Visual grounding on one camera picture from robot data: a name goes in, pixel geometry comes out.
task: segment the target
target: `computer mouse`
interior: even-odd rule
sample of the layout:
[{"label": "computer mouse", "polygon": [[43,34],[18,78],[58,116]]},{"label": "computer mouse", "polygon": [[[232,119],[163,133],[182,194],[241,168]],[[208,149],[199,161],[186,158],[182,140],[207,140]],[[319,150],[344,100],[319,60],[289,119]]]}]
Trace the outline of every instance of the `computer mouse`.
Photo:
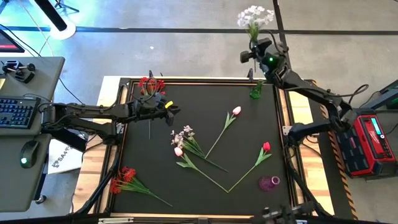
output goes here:
[{"label": "computer mouse", "polygon": [[39,142],[31,140],[24,144],[19,154],[19,162],[22,168],[28,169],[35,164],[37,151],[39,151]]}]

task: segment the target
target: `small glass vase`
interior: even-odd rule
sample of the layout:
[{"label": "small glass vase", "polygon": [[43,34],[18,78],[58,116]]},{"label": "small glass vase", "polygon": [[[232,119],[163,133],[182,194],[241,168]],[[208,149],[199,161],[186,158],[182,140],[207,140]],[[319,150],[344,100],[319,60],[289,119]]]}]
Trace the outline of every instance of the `small glass vase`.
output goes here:
[{"label": "small glass vase", "polygon": [[264,84],[263,80],[259,80],[257,85],[251,90],[250,97],[254,100],[259,99],[261,97],[261,90]]},{"label": "small glass vase", "polygon": [[261,190],[268,192],[274,189],[278,184],[280,184],[280,179],[277,176],[273,177],[261,177],[259,180],[259,187]]}]

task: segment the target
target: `red power station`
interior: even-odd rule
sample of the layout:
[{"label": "red power station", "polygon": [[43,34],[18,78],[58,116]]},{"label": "red power station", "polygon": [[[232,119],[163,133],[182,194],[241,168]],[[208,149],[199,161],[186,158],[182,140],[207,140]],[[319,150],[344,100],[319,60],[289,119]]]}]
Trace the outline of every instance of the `red power station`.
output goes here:
[{"label": "red power station", "polygon": [[358,116],[351,130],[336,137],[350,177],[396,173],[396,159],[375,114]]}]

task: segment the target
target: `keyboard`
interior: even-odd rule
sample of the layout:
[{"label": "keyboard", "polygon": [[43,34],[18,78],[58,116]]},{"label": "keyboard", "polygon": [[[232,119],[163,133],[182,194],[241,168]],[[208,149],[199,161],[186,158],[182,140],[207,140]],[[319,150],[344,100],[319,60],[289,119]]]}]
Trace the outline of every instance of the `keyboard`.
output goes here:
[{"label": "keyboard", "polygon": [[39,103],[38,97],[0,96],[0,129],[29,129]]}]

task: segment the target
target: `wooden table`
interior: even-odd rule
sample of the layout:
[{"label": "wooden table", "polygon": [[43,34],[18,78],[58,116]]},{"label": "wooden table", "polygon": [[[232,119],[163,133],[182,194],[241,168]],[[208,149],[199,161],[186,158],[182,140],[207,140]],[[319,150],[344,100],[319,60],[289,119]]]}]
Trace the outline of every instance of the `wooden table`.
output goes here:
[{"label": "wooden table", "polygon": [[[120,78],[124,77],[104,77],[101,91],[99,93],[98,105],[109,106],[115,101]],[[287,106],[286,106],[287,104],[283,91],[280,91],[280,100],[282,104],[282,109],[284,111],[285,124],[290,125]],[[290,101],[292,105],[294,121],[296,123],[300,122],[307,124],[313,122],[310,105],[306,97],[298,93],[291,92]],[[105,122],[105,120],[101,119],[97,119],[95,121],[99,123]],[[98,144],[99,142],[101,142],[101,139],[99,137],[96,137],[94,140],[89,142],[87,147]],[[311,143],[307,140],[304,140],[304,143],[319,151],[318,144]],[[83,164],[80,170],[80,175],[76,185],[75,195],[73,198],[75,211],[83,206],[83,204],[87,201],[87,199],[90,197],[90,195],[93,193],[94,189],[98,185],[101,175],[101,168],[103,166],[103,161],[104,161],[105,149],[106,146],[101,145],[96,148],[93,148],[84,155]],[[109,160],[110,163],[108,164],[108,167],[111,165],[113,161],[115,150],[116,149],[113,149],[111,153],[111,157]],[[323,208],[330,214],[334,214],[321,157],[319,157],[319,155],[317,155],[311,149],[305,146],[300,147],[300,153],[302,157],[303,168],[308,188],[311,190],[312,194],[314,194],[317,200],[322,204]],[[303,195],[297,184],[296,184],[296,189],[298,195],[298,202],[303,202],[304,201]],[[108,192],[109,192],[109,183],[103,192],[100,212],[103,212],[106,206]],[[128,214],[118,214],[117,216],[120,217],[123,215],[128,215]]]}]

